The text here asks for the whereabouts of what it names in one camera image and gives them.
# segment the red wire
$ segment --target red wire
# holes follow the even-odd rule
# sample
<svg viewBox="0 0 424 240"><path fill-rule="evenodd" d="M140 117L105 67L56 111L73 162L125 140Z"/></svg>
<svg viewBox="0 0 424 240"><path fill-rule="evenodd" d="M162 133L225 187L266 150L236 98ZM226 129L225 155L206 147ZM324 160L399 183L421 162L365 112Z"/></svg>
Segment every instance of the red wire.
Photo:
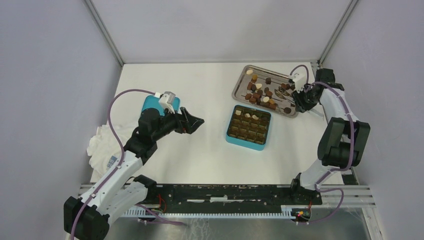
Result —
<svg viewBox="0 0 424 240"><path fill-rule="evenodd" d="M162 206L162 202L165 205L165 207L163 208L163 213L165 213L165 211L167 210L167 202L161 197L160 194L157 195L159 197L159 208Z"/></svg>

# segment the white table surface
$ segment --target white table surface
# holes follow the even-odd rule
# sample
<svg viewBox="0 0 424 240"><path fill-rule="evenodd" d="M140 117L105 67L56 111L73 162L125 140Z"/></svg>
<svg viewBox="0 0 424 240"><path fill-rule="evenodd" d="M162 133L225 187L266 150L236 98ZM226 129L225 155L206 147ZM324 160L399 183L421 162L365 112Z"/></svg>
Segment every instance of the white table surface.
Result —
<svg viewBox="0 0 424 240"><path fill-rule="evenodd" d="M128 89L171 91L180 98L181 107L205 121L192 135L173 132L160 139L157 151L134 175L143 174L164 184L290 184L305 171L317 158L327 125L316 114L289 118L273 113L263 151L226 142L233 108L242 104L232 98L232 91L249 64L282 74L305 64L313 76L308 62L125 64L116 94ZM111 111L112 124L137 121L146 97L145 93L130 92L117 99ZM320 105L315 109L323 112ZM96 174L91 177L92 182L98 179ZM325 184L343 184L340 173Z"/></svg>

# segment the white cloth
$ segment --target white cloth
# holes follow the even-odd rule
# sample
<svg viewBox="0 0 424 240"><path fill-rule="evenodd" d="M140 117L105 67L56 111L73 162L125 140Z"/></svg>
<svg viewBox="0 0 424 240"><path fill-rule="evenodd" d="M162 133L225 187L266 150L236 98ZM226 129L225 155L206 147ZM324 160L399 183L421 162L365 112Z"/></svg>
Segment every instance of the white cloth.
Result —
<svg viewBox="0 0 424 240"><path fill-rule="evenodd" d="M125 125L113 126L124 146L137 125L138 123L135 121ZM87 154L91 156L88 163L95 173L100 176L103 176L112 164L121 157L118 141L108 125L102 125L97 128L96 135L90 139Z"/></svg>

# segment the chocolate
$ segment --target chocolate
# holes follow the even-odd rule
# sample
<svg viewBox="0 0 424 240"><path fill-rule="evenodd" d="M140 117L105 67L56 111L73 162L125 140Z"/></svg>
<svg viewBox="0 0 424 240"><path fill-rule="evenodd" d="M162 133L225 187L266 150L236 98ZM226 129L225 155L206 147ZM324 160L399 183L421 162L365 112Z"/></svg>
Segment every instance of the chocolate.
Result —
<svg viewBox="0 0 424 240"><path fill-rule="evenodd" d="M277 109L277 105L275 105L275 104L270 104L270 105L268 106L268 108L270 108L270 109L272 109L272 110L275 110L275 109Z"/></svg>
<svg viewBox="0 0 424 240"><path fill-rule="evenodd" d="M259 105L261 105L261 106L263 106L263 107L268 107L269 105L270 105L270 103L269 102L263 102L263 101L261 101L260 103L259 103Z"/></svg>
<svg viewBox="0 0 424 240"><path fill-rule="evenodd" d="M289 84L285 84L285 83L281 83L281 88L284 90L289 90L290 89L290 85Z"/></svg>
<svg viewBox="0 0 424 240"><path fill-rule="evenodd" d="M291 113L291 112L292 112L292 109L291 109L290 107L285 107L285 108L283 109L283 112L284 112L285 114L289 114L289 113Z"/></svg>
<svg viewBox="0 0 424 240"><path fill-rule="evenodd" d="M256 80L258 80L258 75L253 74L252 75L252 83L256 83Z"/></svg>

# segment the sticker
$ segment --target sticker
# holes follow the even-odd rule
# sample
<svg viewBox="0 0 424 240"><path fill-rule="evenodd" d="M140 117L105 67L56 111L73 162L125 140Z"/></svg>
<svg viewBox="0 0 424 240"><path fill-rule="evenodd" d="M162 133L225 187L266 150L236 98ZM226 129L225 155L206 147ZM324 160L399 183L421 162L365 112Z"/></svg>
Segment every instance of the sticker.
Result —
<svg viewBox="0 0 424 240"><path fill-rule="evenodd" d="M112 165L118 160L116 156L111 156L109 162L107 163L107 168L110 169Z"/></svg>

